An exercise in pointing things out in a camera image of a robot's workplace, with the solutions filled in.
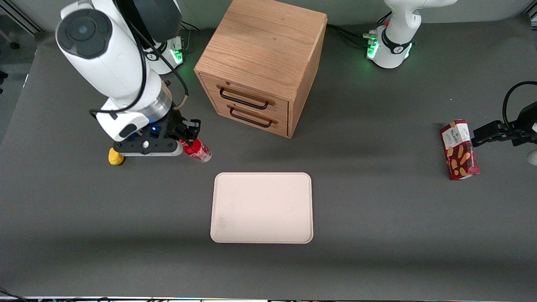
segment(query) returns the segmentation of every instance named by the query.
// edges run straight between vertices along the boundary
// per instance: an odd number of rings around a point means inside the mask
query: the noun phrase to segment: wooden cabinet top
[[[327,20],[273,0],[233,0],[195,69],[293,100]]]

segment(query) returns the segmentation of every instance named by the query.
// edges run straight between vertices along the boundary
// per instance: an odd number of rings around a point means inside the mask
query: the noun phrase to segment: black cable
[[[80,297],[75,297],[75,298],[71,298],[71,299],[65,299],[63,302],[77,302],[77,301],[81,301],[81,298]]]
[[[146,87],[146,81],[147,81],[146,58],[144,56],[143,48],[142,48],[142,44],[140,43],[140,40],[136,36],[134,36],[134,40],[136,42],[138,52],[140,53],[140,61],[142,63],[142,84],[140,85],[140,91],[138,92],[138,95],[136,96],[136,98],[134,99],[132,103],[120,109],[115,109],[115,110],[90,109],[90,115],[93,116],[94,118],[95,118],[95,113],[119,113],[119,112],[127,111],[131,109],[132,107],[134,107],[134,105],[138,103],[140,98],[142,98],[142,94]]]
[[[353,36],[353,37],[362,38],[362,35],[361,35],[361,34],[353,33],[353,32],[351,32],[351,31],[348,31],[348,30],[344,29],[344,28],[341,27],[341,26],[337,26],[337,25],[334,25],[334,24],[327,24],[326,26],[327,26],[328,28],[333,28],[333,29],[335,29],[335,30],[337,30],[337,31],[346,33],[346,34],[351,35],[351,36]]]
[[[9,293],[7,290],[5,290],[5,288],[3,287],[0,287],[0,293],[6,295],[6,296],[9,296],[9,297],[13,297],[13,298],[17,298],[21,301],[24,301],[24,302],[28,302],[28,299],[24,298],[24,297],[21,297],[21,296],[17,296],[16,294],[12,294],[12,293]]]
[[[328,28],[333,28],[334,30],[336,30],[337,33],[339,33],[343,38],[345,38],[350,43],[353,43],[354,45],[357,45],[357,46],[360,46],[360,47],[365,46],[364,44],[361,44],[359,42],[356,42],[356,41],[352,40],[350,37],[346,36],[345,34],[351,35],[353,37],[360,37],[360,38],[362,38],[362,35],[350,32],[350,31],[348,31],[348,30],[346,30],[346,29],[344,29],[344,28],[342,28],[340,26],[334,25],[334,24],[327,24],[326,26]]]
[[[533,3],[533,4],[530,4],[530,5],[531,5],[531,7],[529,7],[529,8],[526,9],[526,13],[527,13],[527,14],[529,14],[529,12],[530,12],[531,10],[533,10],[533,9],[535,8],[535,6],[537,6],[537,3]]]
[[[155,46],[153,46],[144,36],[143,34],[138,30],[138,28],[136,28],[134,26],[134,24],[129,20],[129,19],[125,19],[125,21],[128,22],[128,24],[131,26],[132,30],[134,30],[134,32],[138,35],[139,38],[141,38],[145,43],[147,43],[149,45],[149,47],[151,47],[151,49],[161,58],[161,60],[166,64],[166,66],[168,66],[168,68],[171,69],[171,71],[173,72],[173,74],[175,74],[175,76],[179,79],[179,81],[181,82],[181,84],[183,85],[183,88],[185,90],[185,96],[183,97],[183,100],[181,102],[181,104],[179,104],[178,107],[181,107],[185,101],[186,101],[186,98],[188,97],[188,87],[186,86],[186,83],[185,81],[183,80],[183,78],[179,75],[179,73],[177,72],[177,70],[175,70],[175,68],[170,64],[170,62],[168,62],[166,60],[166,58],[155,48]]]
[[[387,13],[384,17],[380,18],[376,23],[379,24],[379,23],[384,22],[384,20],[386,20],[386,18],[388,18],[390,15],[391,15],[391,11]]]
[[[187,23],[187,22],[184,22],[182,21],[184,24],[188,25],[188,26],[191,26],[192,28],[195,28],[197,31],[199,31],[200,29],[195,27],[194,25],[190,24],[190,23]]]
[[[504,103],[503,103],[503,106],[502,106],[502,117],[504,119],[504,124],[507,126],[507,129],[509,129],[509,131],[511,131],[515,136],[517,136],[519,139],[521,139],[523,141],[533,142],[530,139],[524,138],[518,132],[515,132],[513,127],[511,126],[511,123],[509,123],[509,121],[507,120],[507,103],[509,102],[509,97],[511,96],[513,91],[515,91],[516,88],[518,88],[520,86],[523,86],[523,85],[537,85],[537,82],[536,81],[525,81],[525,82],[520,82],[520,83],[516,84],[515,86],[511,87],[511,89],[509,89],[509,91],[507,92],[507,94],[505,95],[505,98],[504,98]]]

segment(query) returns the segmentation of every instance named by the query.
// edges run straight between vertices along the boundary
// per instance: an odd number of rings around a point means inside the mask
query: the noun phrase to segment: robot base
[[[181,37],[175,37],[166,41],[160,47],[164,47],[162,50],[162,55],[166,60],[172,65],[172,67],[177,67],[183,63],[183,41]],[[156,54],[151,51],[151,49],[146,49],[146,59],[149,61],[149,66],[151,69],[156,71],[160,75],[165,75],[171,72],[171,69],[160,59]]]
[[[380,37],[385,28],[385,25],[381,25],[374,30],[370,30],[369,34]],[[393,54],[382,39],[377,38],[374,40],[373,44],[369,46],[366,57],[382,68],[392,69],[401,65],[401,63],[408,58],[411,47],[412,43],[407,49],[401,49],[400,53]]]

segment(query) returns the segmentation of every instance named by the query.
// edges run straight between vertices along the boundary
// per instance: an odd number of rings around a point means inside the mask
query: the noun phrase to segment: red can
[[[463,119],[453,121],[440,131],[440,135],[444,145],[449,178],[453,181],[460,181],[479,174],[468,123]]]
[[[184,140],[179,140],[179,143],[183,146],[183,152],[186,155],[200,162],[208,162],[212,157],[211,149],[198,139],[193,141],[191,146]]]

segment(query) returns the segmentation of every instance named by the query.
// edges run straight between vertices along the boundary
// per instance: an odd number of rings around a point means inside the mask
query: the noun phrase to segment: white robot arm
[[[176,5],[175,0],[164,1]],[[179,155],[182,147],[177,140],[194,141],[200,121],[188,122],[172,108],[171,93],[146,59],[139,38],[146,43],[149,40],[138,28],[135,34],[130,31],[127,24],[134,26],[132,21],[121,19],[122,14],[112,0],[93,2],[79,1],[66,6],[56,28],[56,41],[62,53],[93,87],[108,97],[100,109],[90,112],[118,142],[114,149],[123,155]],[[106,9],[110,15],[96,7]],[[180,24],[180,17],[174,23]]]
[[[367,58],[382,68],[396,68],[408,57],[412,38],[422,24],[417,11],[424,8],[449,6],[457,0],[384,0],[392,12],[389,24],[381,25],[369,32],[376,37],[367,53]]]

